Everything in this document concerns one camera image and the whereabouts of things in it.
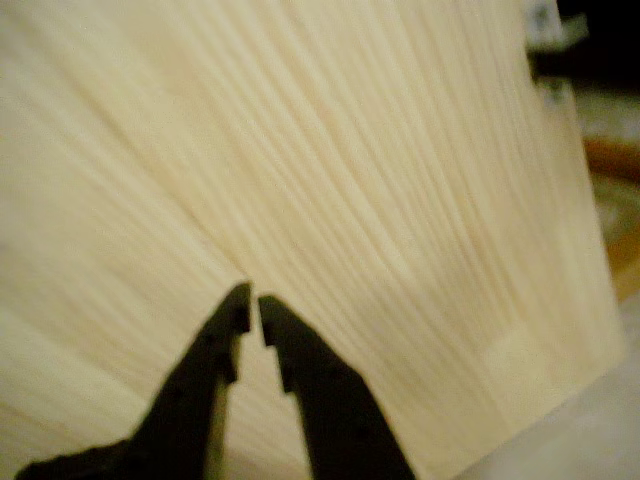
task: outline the wood panel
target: wood panel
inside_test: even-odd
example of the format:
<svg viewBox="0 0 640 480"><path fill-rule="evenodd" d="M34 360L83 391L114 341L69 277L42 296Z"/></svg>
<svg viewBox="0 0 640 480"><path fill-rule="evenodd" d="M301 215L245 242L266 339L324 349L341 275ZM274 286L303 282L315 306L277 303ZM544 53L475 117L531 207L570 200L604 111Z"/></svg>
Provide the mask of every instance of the wood panel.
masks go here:
<svg viewBox="0 0 640 480"><path fill-rule="evenodd" d="M447 478L621 357L570 95L515 2L3 2L0 472L124 436L236 281ZM259 332L229 478L308 478Z"/></svg>

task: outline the light wood surface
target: light wood surface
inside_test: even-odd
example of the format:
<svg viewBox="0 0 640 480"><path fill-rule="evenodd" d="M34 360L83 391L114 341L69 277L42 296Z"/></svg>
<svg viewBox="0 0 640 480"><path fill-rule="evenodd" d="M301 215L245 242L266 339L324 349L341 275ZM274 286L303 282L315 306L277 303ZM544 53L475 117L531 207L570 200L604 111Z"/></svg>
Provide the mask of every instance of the light wood surface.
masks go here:
<svg viewBox="0 0 640 480"><path fill-rule="evenodd" d="M125 436L238 280L448 478L621 358L571 96L511 1L2 2L0 476ZM257 323L229 478L308 478Z"/></svg>

